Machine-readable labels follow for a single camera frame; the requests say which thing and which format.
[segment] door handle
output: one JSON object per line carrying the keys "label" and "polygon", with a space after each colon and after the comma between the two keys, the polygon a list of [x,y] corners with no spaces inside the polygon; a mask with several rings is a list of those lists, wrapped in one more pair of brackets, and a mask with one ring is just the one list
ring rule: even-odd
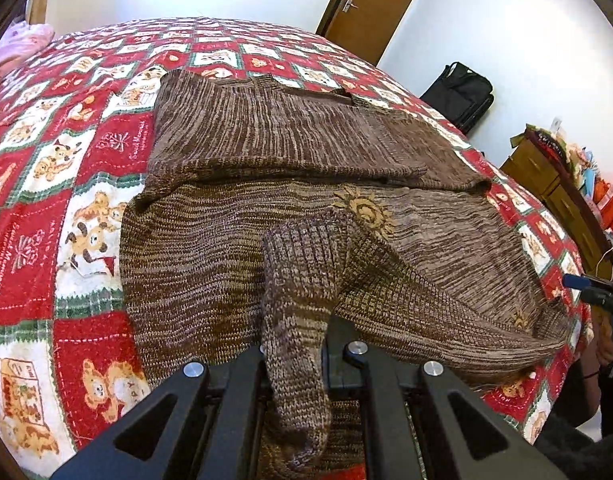
{"label": "door handle", "polygon": [[354,9],[358,8],[357,5],[353,5],[353,0],[346,0],[346,3],[344,4],[344,7],[343,7],[343,12],[348,12],[350,7],[353,7]]}

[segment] bed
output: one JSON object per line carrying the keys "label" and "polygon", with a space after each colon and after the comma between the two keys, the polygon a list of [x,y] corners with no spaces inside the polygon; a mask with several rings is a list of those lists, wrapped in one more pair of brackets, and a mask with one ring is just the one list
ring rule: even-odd
{"label": "bed", "polygon": [[[439,113],[324,38],[171,18],[68,34],[0,81],[0,437],[24,471],[50,476],[148,394],[122,308],[118,246],[124,207],[144,182],[160,78],[178,68],[212,78],[270,73],[406,110],[491,178],[491,206],[522,236],[547,297],[562,296],[575,326],[554,358],[484,396],[533,443],[593,336],[589,308],[561,286],[582,265],[557,221]],[[362,478],[363,469],[343,476]]]}

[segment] wooden door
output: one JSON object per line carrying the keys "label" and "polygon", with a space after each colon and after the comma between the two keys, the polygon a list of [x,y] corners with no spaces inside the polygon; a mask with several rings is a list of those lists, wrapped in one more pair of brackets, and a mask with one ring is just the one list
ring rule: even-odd
{"label": "wooden door", "polygon": [[341,0],[325,37],[377,64],[411,0]]}

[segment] metal screw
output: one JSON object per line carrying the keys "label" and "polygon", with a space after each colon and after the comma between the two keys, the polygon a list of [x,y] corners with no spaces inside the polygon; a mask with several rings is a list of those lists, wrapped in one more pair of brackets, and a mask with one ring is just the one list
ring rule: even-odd
{"label": "metal screw", "polygon": [[437,361],[427,361],[424,364],[424,373],[437,377],[444,373],[444,367]]}
{"label": "metal screw", "polygon": [[204,373],[204,367],[202,363],[187,363],[183,371],[187,377],[200,377]]}
{"label": "metal screw", "polygon": [[351,341],[347,345],[347,349],[353,355],[364,355],[369,350],[369,347],[364,341]]}

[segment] sun motif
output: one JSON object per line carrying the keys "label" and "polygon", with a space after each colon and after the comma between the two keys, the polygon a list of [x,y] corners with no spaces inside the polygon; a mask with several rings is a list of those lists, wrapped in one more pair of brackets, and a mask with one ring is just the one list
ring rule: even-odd
{"label": "sun motif", "polygon": [[333,207],[350,209],[383,240],[392,237],[395,228],[392,213],[376,201],[375,193],[363,197],[358,188],[344,186],[344,191],[335,191],[333,194],[340,199],[331,204]]}
{"label": "sun motif", "polygon": [[527,330],[529,328],[529,316],[521,307],[516,308],[516,311],[511,314],[511,318],[516,328],[520,330]]}

